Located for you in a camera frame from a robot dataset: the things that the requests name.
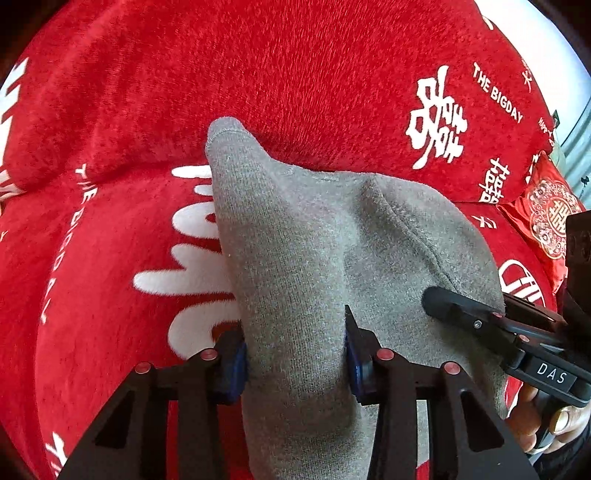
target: red dot marker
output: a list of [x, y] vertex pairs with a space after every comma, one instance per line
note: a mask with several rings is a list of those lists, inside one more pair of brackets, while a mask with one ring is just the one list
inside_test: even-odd
[[450, 375], [457, 375], [462, 371], [460, 365], [455, 362], [447, 362], [445, 365], [443, 365], [443, 369]]
[[217, 350], [215, 348], [206, 348], [199, 356], [201, 360], [215, 360], [217, 358]]
[[394, 358], [394, 352], [389, 348], [381, 348], [376, 352], [375, 356], [378, 357], [380, 360], [387, 361]]
[[134, 370], [135, 370], [135, 373], [143, 375], [143, 374], [148, 373], [151, 368], [152, 368], [152, 365], [150, 365], [150, 362], [140, 362], [135, 366]]

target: red cushion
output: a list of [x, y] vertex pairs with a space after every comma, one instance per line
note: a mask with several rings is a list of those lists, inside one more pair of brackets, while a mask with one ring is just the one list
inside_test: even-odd
[[[81, 158], [93, 181], [201, 162], [209, 122], [233, 115], [280, 160], [417, 180], [454, 201], [478, 201], [499, 158], [509, 174], [495, 191], [510, 202], [551, 119], [489, 25], [471, 0], [72, 1], [21, 57], [5, 165], [31, 190]], [[432, 102], [438, 122], [435, 106], [421, 118]]]
[[[518, 197], [533, 153], [549, 148], [539, 120], [551, 119], [492, 28], [470, 0], [71, 0], [48, 22], [2, 92], [18, 101], [0, 119], [0, 188], [30, 192], [0, 219], [9, 233], [26, 232], [0, 279], [14, 305], [0, 309], [1, 328], [9, 345], [22, 344], [7, 363], [18, 375], [7, 379], [0, 419], [43, 480], [45, 460], [59, 468], [136, 362], [175, 364], [213, 342], [214, 324], [237, 319], [209, 199], [193, 191], [209, 181], [182, 178], [203, 169], [170, 173], [205, 163], [216, 117], [237, 116], [288, 163], [418, 180], [455, 201]], [[409, 127], [429, 79], [451, 116], [423, 144], [428, 122]], [[458, 140], [456, 158], [443, 138], [429, 150], [444, 127]], [[43, 187], [52, 179], [63, 185]], [[34, 255], [31, 243], [40, 244]], [[544, 292], [531, 255], [515, 248]], [[42, 310], [34, 359], [29, 332]], [[232, 478], [247, 478], [238, 413], [223, 413], [223, 438]]]
[[566, 217], [585, 208], [545, 152], [532, 170], [525, 191], [499, 210], [535, 252], [556, 293], [567, 274]]
[[[0, 423], [43, 480], [54, 477], [41, 438], [35, 375], [48, 371], [35, 363], [35, 343], [47, 280], [74, 211], [69, 191], [58, 179], [34, 195], [11, 199], [0, 217]], [[52, 358], [60, 355], [59, 348], [48, 352]]]
[[481, 203], [456, 203], [482, 234], [496, 264], [504, 292], [556, 311], [556, 299], [540, 261], [503, 217], [499, 207]]

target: plush fabric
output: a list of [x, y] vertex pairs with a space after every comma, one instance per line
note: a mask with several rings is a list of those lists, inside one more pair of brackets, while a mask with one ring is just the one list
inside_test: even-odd
[[[49, 372], [36, 364], [35, 345], [47, 281], [72, 217], [70, 190], [57, 179], [35, 195], [12, 199], [0, 217], [0, 423], [40, 479], [51, 473], [35, 376]], [[48, 354], [54, 358], [56, 350]]]
[[[221, 115], [289, 163], [420, 181], [454, 201], [493, 184], [513, 201], [531, 156], [550, 150], [535, 81], [472, 0], [72, 1], [24, 59], [4, 160], [22, 190], [81, 159], [93, 181], [203, 161]], [[491, 158], [508, 169], [500, 184], [486, 181]]]
[[567, 275], [566, 217], [585, 208], [548, 155], [537, 157], [527, 188], [499, 210], [535, 252], [556, 293]]
[[503, 291], [556, 311], [556, 298], [540, 261], [500, 213], [500, 207], [456, 203], [478, 228], [499, 268]]
[[[175, 364], [239, 320], [203, 153], [213, 119], [240, 117], [311, 170], [511, 202], [550, 150], [527, 72], [471, 0], [70, 0], [0, 90], [0, 359], [14, 371], [0, 421], [40, 479], [136, 361]], [[417, 117], [421, 97], [438, 123]], [[239, 418], [223, 410], [232, 479], [250, 476]]]

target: white chinese character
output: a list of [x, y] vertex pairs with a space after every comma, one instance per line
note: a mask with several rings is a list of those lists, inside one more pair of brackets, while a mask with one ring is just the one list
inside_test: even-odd
[[494, 220], [489, 219], [488, 217], [484, 217], [484, 216], [471, 216], [472, 218], [474, 218], [474, 220], [478, 220], [480, 222], [480, 228], [493, 228], [496, 229], [496, 222]]
[[530, 93], [531, 93], [531, 81], [533, 80], [533, 77], [531, 76], [531, 73], [529, 70], [526, 70], [524, 72], [521, 73], [523, 75], [523, 78], [525, 79], [525, 81], [523, 82], [523, 85], [527, 85], [527, 88], [529, 89]]
[[[421, 158], [413, 165], [413, 169], [419, 170], [427, 164], [428, 156], [435, 146], [435, 157], [447, 159], [451, 163], [454, 158], [459, 157], [464, 146], [459, 144], [459, 134], [468, 128], [468, 122], [464, 118], [463, 109], [455, 104], [451, 96], [443, 96], [445, 88], [445, 78], [447, 75], [447, 65], [442, 65], [437, 71], [437, 80], [433, 77], [420, 79], [417, 88], [417, 96], [423, 103], [423, 108], [410, 112], [410, 123], [406, 130], [406, 135], [410, 137], [411, 145], [415, 150], [420, 150], [427, 143], [428, 145]], [[435, 116], [431, 117], [431, 108], [435, 107]], [[421, 130], [417, 130], [417, 121], [421, 119]], [[445, 125], [440, 128], [440, 122], [443, 120]]]
[[562, 200], [554, 200], [554, 206], [550, 207], [548, 218], [550, 224], [558, 233], [566, 233], [566, 217], [570, 215], [569, 206]]
[[59, 475], [59, 473], [61, 472], [61, 467], [63, 467], [66, 464], [68, 457], [66, 456], [66, 453], [64, 452], [64, 445], [65, 445], [64, 441], [55, 432], [53, 432], [53, 443], [54, 443], [54, 445], [49, 445], [48, 443], [46, 443], [45, 449], [49, 453], [55, 455], [60, 462], [59, 465], [56, 464], [55, 462], [50, 462], [51, 468], [53, 468], [53, 473], [57, 477]]
[[25, 69], [27, 68], [27, 61], [28, 59], [24, 59], [21, 63], [15, 65], [8, 73], [4, 84], [0, 85], [0, 184], [5, 185], [4, 187], [0, 187], [0, 202], [23, 193], [14, 183], [9, 183], [10, 175], [3, 165], [5, 162], [4, 154], [8, 144], [8, 135], [12, 125], [12, 115], [8, 116], [7, 113], [18, 101], [21, 85], [17, 81], [24, 75]]
[[491, 158], [492, 167], [486, 172], [484, 185], [479, 183], [479, 187], [484, 189], [480, 196], [479, 202], [484, 203], [499, 203], [499, 199], [503, 198], [501, 189], [503, 183], [509, 174], [509, 168], [503, 167], [499, 163], [499, 159]]

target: human hand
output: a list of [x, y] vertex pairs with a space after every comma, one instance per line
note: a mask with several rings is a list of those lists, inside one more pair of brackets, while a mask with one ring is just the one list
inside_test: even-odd
[[[541, 426], [541, 418], [533, 399], [538, 389], [524, 384], [519, 391], [517, 405], [505, 420], [524, 452], [529, 452], [535, 445], [535, 433]], [[576, 439], [587, 426], [591, 416], [591, 403], [585, 408], [564, 407], [557, 411], [550, 420], [550, 432], [556, 436], [544, 453], [555, 452]]]

